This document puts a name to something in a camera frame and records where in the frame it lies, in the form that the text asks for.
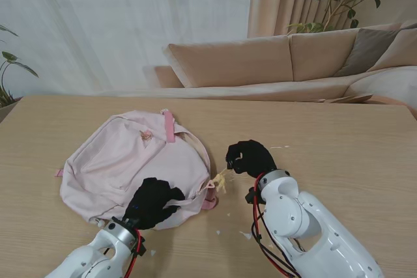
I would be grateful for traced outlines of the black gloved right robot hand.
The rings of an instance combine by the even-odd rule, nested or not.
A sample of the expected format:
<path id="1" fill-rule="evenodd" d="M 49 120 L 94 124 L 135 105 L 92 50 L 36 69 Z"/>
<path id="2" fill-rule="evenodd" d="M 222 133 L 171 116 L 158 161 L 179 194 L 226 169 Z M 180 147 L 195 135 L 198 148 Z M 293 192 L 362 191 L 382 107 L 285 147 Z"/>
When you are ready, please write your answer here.
<path id="1" fill-rule="evenodd" d="M 225 161 L 229 170 L 234 170 L 237 174 L 247 173 L 252 178 L 278 169 L 270 152 L 254 140 L 230 145 Z"/>

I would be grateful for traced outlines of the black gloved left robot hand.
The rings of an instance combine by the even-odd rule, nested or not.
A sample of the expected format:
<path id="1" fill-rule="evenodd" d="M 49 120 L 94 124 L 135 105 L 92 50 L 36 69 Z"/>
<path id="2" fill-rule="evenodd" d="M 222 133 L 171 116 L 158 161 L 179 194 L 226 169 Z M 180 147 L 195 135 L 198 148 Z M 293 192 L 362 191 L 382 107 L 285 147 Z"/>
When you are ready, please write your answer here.
<path id="1" fill-rule="evenodd" d="M 171 188 L 169 182 L 146 178 L 134 193 L 122 220 L 135 229 L 152 229 L 178 210 L 179 206 L 167 206 L 169 201 L 184 199 L 184 193 L 179 188 Z"/>

